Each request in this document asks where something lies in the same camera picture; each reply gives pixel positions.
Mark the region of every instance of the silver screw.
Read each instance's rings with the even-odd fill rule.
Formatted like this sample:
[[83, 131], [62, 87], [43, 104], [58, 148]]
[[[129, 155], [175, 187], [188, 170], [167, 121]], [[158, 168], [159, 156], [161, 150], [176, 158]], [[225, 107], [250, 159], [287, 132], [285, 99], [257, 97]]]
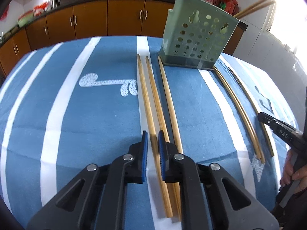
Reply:
[[175, 160], [180, 161], [180, 160], [182, 160], [182, 159], [185, 158], [185, 157], [184, 157], [184, 155], [178, 153], [178, 154], [175, 154], [175, 155], [174, 155], [174, 158], [175, 158]]
[[212, 163], [212, 164], [210, 164], [210, 168], [212, 170], [219, 170], [221, 168], [221, 166], [218, 165], [217, 163]]
[[97, 166], [95, 164], [89, 164], [87, 166], [87, 170], [88, 171], [95, 171], [95, 170], [97, 170]]
[[124, 160], [125, 161], [131, 161], [133, 159], [133, 155], [131, 155], [131, 154], [125, 154], [124, 155]]

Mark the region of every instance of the blue tablecloth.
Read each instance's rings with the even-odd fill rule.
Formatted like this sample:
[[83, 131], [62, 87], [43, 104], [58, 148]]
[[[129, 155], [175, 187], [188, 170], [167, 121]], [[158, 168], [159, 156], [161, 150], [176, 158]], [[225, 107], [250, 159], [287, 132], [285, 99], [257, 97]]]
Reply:
[[[145, 56], [151, 59], [172, 135], [158, 67], [161, 42], [137, 36], [81, 39], [34, 51], [16, 65], [0, 91], [0, 194], [21, 225], [87, 164], [109, 164], [141, 140], [147, 123], [137, 53], [143, 64]], [[262, 111], [296, 126], [287, 102], [264, 71], [220, 56], [216, 67], [254, 125], [266, 158], [262, 165], [215, 74], [165, 67], [184, 153], [202, 164], [220, 163], [271, 209], [288, 146], [270, 131], [276, 153], [271, 158], [256, 114], [228, 66]], [[179, 222], [165, 218], [150, 147], [147, 182], [128, 185], [125, 229], [180, 229]]]

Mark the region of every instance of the human hand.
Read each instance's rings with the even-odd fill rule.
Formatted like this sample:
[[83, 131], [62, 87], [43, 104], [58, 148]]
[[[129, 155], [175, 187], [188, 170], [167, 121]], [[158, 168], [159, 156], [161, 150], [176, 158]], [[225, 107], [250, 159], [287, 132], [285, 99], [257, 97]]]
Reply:
[[280, 185], [284, 187], [286, 184], [290, 184], [292, 180], [299, 180], [300, 184], [295, 189], [294, 193], [298, 193], [305, 188], [307, 188], [307, 165], [301, 167], [298, 171], [293, 174], [293, 165], [291, 165], [290, 160], [292, 158], [293, 150], [290, 149], [287, 152], [287, 157], [285, 161], [285, 165], [282, 172], [282, 178], [280, 179]]

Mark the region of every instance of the chopstick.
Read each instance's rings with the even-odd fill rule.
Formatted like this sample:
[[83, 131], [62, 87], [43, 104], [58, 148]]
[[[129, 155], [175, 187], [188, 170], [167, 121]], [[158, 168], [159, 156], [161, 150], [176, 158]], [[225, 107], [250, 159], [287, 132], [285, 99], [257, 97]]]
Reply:
[[171, 207], [171, 202], [169, 199], [169, 194], [168, 194], [166, 183], [162, 180], [162, 177], [161, 177], [161, 166], [160, 166], [157, 134], [156, 134], [156, 130], [154, 127], [154, 119], [153, 119], [153, 115], [152, 115], [152, 111], [150, 107], [144, 71], [143, 71], [142, 62], [141, 62], [141, 58], [139, 54], [138, 54], [138, 67], [139, 67], [139, 75], [140, 75], [141, 88], [142, 88], [143, 100], [144, 100], [144, 105], [145, 105], [145, 113], [146, 113], [146, 118], [147, 118], [151, 148], [153, 151], [153, 156], [154, 156], [153, 158], [154, 158], [155, 165], [156, 165], [156, 172], [157, 172], [157, 176], [158, 176], [158, 180], [159, 180], [159, 184], [160, 184], [160, 188], [162, 192], [162, 199], [164, 203], [166, 217], [171, 218], [173, 217], [172, 207]]
[[235, 14], [234, 17], [238, 18], [239, 16], [243, 15], [247, 11], [250, 11], [251, 9], [255, 8], [256, 6], [258, 6], [259, 4], [261, 4], [261, 3], [265, 2], [265, 1], [267, 1], [267, 0], [259, 0], [258, 2], [253, 3], [251, 6], [248, 6], [244, 10], [242, 10], [239, 13]]
[[237, 19], [241, 19], [241, 18], [243, 18], [243, 17], [245, 17], [245, 16], [248, 16], [248, 15], [251, 14], [251, 13], [254, 13], [254, 12], [258, 11], [259, 9], [262, 9], [262, 8], [264, 8], [264, 7], [267, 7], [267, 6], [270, 6], [270, 5], [274, 4], [274, 3], [275, 3], [275, 1], [270, 1], [270, 2], [264, 3], [264, 4], [262, 4], [262, 5], [259, 5], [259, 6], [255, 7], [255, 8], [252, 8], [252, 9], [249, 10], [249, 11], [246, 11], [245, 13], [243, 13], [243, 14], [237, 16], [236, 18], [237, 18]]
[[[154, 99], [154, 103], [155, 103], [157, 114], [158, 114], [160, 130], [163, 130], [165, 141], [170, 142], [169, 136], [168, 136], [168, 131], [167, 131], [167, 128], [166, 128], [164, 115], [163, 115], [163, 111], [162, 111], [162, 106], [161, 106], [161, 102], [160, 102], [160, 98], [159, 98], [159, 94], [158, 94], [158, 89], [157, 89], [157, 86], [156, 86], [156, 82], [154, 80], [154, 74], [153, 74], [153, 71], [152, 71], [152, 68], [151, 68], [151, 65], [149, 63], [149, 59], [148, 59], [147, 56], [146, 56], [146, 64], [147, 64], [147, 70], [148, 70], [151, 90], [153, 92], [153, 99]], [[180, 186], [179, 186], [179, 183], [172, 183], [170, 185], [171, 185], [173, 192], [174, 192], [174, 195], [175, 195], [178, 218], [179, 218], [179, 221], [181, 221]]]
[[[235, 78], [235, 80], [238, 82], [239, 86], [241, 87], [241, 89], [243, 90], [243, 92], [245, 93], [246, 97], [248, 98], [249, 102], [251, 103], [256, 115], [258, 115], [261, 111], [259, 111], [253, 101], [253, 99], [251, 98], [251, 95], [250, 93], [247, 91], [245, 85], [243, 85], [240, 77], [238, 77], [238, 75], [236, 73], [234, 73], [234, 71], [232, 70], [231, 67], [228, 67], [228, 70], [231, 72], [232, 76]], [[271, 140], [269, 138], [269, 135], [268, 135], [268, 132], [266, 130], [266, 127], [264, 125], [264, 123], [260, 122], [260, 125], [261, 125], [261, 128], [263, 130], [263, 134], [267, 140], [267, 143], [268, 143], [268, 146], [269, 146], [269, 150], [270, 150], [270, 153], [271, 153], [271, 156], [273, 157], [274, 156], [274, 152], [273, 152], [273, 148], [272, 148], [272, 143], [271, 143]]]
[[244, 110], [241, 102], [239, 101], [238, 97], [236, 96], [236, 94], [234, 93], [233, 89], [230, 87], [230, 85], [228, 84], [228, 82], [224, 79], [224, 77], [222, 76], [222, 74], [220, 73], [220, 71], [216, 68], [213, 67], [214, 72], [216, 73], [216, 75], [218, 76], [219, 80], [222, 82], [222, 84], [224, 85], [224, 87], [226, 88], [228, 94], [230, 95], [232, 101], [234, 102], [234, 105], [236, 106], [240, 116], [242, 117], [242, 120], [248, 130], [248, 134], [251, 138], [255, 153], [257, 155], [257, 158], [261, 160], [262, 163], [265, 163], [265, 157], [262, 151], [262, 148], [259, 144], [259, 140], [258, 137], [256, 135], [255, 129], [253, 127], [253, 125], [251, 124], [251, 121], [249, 120], [246, 111]]
[[159, 66], [160, 66], [165, 96], [166, 96], [166, 102], [167, 102], [167, 105], [168, 105], [168, 112], [169, 112], [169, 116], [171, 118], [174, 141], [175, 141], [175, 144], [177, 146], [178, 152], [183, 154], [180, 132], [179, 132], [177, 117], [176, 117], [176, 113], [175, 113], [174, 103], [172, 101], [171, 91], [169, 89], [169, 85], [168, 85], [168, 82], [167, 82], [166, 74], [165, 74], [164, 67], [163, 67], [162, 60], [161, 60], [160, 56], [158, 56], [158, 60], [159, 60]]

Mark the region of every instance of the window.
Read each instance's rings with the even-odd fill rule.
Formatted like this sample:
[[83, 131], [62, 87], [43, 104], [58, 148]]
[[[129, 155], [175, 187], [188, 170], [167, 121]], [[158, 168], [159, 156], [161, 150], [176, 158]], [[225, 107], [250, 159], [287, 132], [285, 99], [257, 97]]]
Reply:
[[304, 0], [276, 0], [269, 32], [282, 44], [287, 44], [307, 67], [307, 4]]

